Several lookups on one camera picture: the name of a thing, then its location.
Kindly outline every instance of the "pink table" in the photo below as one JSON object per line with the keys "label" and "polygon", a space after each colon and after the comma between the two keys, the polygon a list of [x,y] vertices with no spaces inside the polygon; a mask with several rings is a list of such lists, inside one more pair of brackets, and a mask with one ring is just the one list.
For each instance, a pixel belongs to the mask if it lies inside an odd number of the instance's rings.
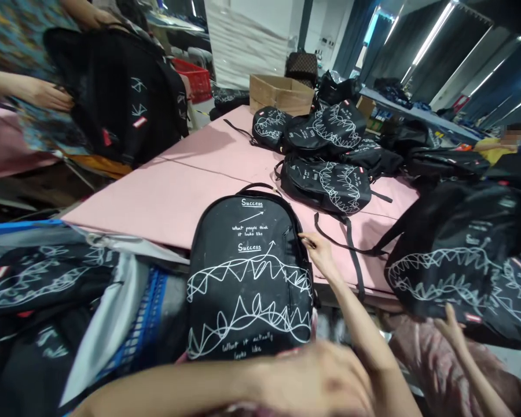
{"label": "pink table", "polygon": [[[234,110],[226,118],[236,127],[251,129],[252,115],[247,107]],[[63,220],[190,249],[199,218],[215,199],[234,194],[253,182],[278,186],[273,167],[281,159],[274,152],[252,147],[246,137],[218,119],[93,195]],[[364,210],[350,217],[353,242],[361,249],[374,246],[417,199],[414,190],[392,178],[379,179],[373,189],[394,202],[373,197]],[[315,210],[284,197],[303,229],[315,231]],[[337,242],[346,243],[345,231],[335,219],[321,214],[320,227]],[[333,252],[348,284],[356,286],[349,251],[334,246]],[[384,279],[385,260],[359,255],[359,262],[367,294],[394,298]]]}
{"label": "pink table", "polygon": [[0,178],[52,165],[58,158],[27,148],[14,112],[0,108]]}

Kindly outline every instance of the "table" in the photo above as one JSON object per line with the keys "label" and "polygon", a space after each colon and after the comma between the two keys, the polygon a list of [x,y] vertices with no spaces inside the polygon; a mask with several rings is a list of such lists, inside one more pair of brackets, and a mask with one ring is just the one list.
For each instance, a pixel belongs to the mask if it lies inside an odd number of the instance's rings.
{"label": "table", "polygon": [[374,90],[371,90],[367,87],[363,87],[363,89],[361,90],[361,94],[363,96],[373,99],[379,105],[383,105],[384,107],[388,108],[392,112],[400,113],[402,116],[420,119],[420,120],[423,120],[434,126],[438,126],[446,131],[452,132],[456,136],[458,136],[458,138],[460,140],[463,139],[463,142],[467,143],[469,145],[474,145],[480,140],[480,138],[478,136],[474,135],[473,133],[464,129],[461,126],[456,125],[453,122],[450,122],[449,120],[442,119],[441,117],[438,117],[431,112],[427,112],[427,111],[424,111],[424,110],[421,110],[421,109],[418,109],[415,107],[413,107],[411,110],[406,109],[405,107],[400,106],[399,104],[396,104],[393,101],[388,100],[387,98],[382,96],[380,93],[378,93]]}
{"label": "table", "polygon": [[[225,118],[251,130],[252,114],[242,106]],[[144,237],[153,242],[190,249],[203,211],[216,199],[234,194],[253,182],[278,187],[273,168],[283,158],[253,147],[248,138],[229,127],[222,118],[191,134],[140,169],[96,193],[63,220],[104,232]],[[418,198],[415,190],[395,178],[381,178],[373,190],[394,201],[374,197],[350,217],[353,242],[371,248],[401,214]],[[288,198],[303,229],[315,231],[315,210]],[[338,242],[346,243],[345,228],[321,214],[320,227]],[[349,250],[333,247],[336,263],[348,284],[357,285]],[[395,299],[384,279],[385,259],[359,255],[368,295]],[[325,282],[318,271],[315,282]]]}

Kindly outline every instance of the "patterned fabric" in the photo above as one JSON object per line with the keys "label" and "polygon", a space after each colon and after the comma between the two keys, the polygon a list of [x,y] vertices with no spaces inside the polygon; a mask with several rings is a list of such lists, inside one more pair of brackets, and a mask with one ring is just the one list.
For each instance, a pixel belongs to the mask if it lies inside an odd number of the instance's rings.
{"label": "patterned fabric", "polygon": [[[474,390],[455,352],[432,320],[417,323],[408,316],[400,321],[390,349],[409,370],[436,417],[481,417]],[[521,416],[521,380],[485,346],[467,339],[477,366],[515,416]]]}
{"label": "patterned fabric", "polygon": [[[60,84],[42,40],[44,32],[53,27],[78,30],[59,0],[0,0],[0,71]],[[69,114],[12,99],[29,148],[89,154],[86,139]]]}

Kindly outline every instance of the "red plastic crate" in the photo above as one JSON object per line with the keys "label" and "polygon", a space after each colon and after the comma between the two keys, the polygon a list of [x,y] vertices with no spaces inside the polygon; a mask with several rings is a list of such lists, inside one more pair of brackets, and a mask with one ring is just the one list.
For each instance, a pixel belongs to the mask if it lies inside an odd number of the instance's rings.
{"label": "red plastic crate", "polygon": [[191,85],[191,102],[193,104],[206,101],[212,97],[210,74],[207,69],[177,58],[173,58],[172,63],[178,74],[185,75],[189,78],[189,84]]}

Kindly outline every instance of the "person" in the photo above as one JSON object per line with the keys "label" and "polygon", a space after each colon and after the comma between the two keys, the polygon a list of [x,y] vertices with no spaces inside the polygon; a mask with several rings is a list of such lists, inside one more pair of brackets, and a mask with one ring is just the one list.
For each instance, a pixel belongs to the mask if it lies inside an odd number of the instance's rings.
{"label": "person", "polygon": [[466,339],[453,307],[446,321],[386,314],[390,348],[436,417],[521,416],[521,380],[485,345]]}
{"label": "person", "polygon": [[474,151],[479,152],[490,165],[494,165],[508,153],[517,153],[521,150],[521,123],[513,123],[506,127],[500,139],[485,138],[479,141]]}
{"label": "person", "polygon": [[72,97],[46,53],[43,34],[49,28],[100,28],[116,23],[111,14],[87,0],[0,1],[0,101],[17,108],[29,148],[60,150],[75,162],[119,178],[131,171],[120,163],[92,155],[69,110]]}
{"label": "person", "polygon": [[336,294],[357,355],[316,341],[283,357],[166,365],[102,387],[72,415],[183,417],[245,402],[271,415],[421,416],[386,341],[342,279],[329,242],[317,233],[299,236]]}

